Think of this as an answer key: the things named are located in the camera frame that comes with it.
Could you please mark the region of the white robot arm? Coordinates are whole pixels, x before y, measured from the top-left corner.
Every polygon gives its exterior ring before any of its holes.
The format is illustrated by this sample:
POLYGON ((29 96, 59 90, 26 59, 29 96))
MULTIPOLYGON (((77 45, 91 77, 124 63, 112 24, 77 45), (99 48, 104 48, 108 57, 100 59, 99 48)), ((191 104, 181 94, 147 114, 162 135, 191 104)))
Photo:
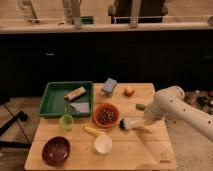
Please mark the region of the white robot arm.
POLYGON ((175 115, 213 142, 213 116, 190 106, 184 97, 179 86, 158 90, 144 112, 144 124, 154 124, 166 114, 175 115))

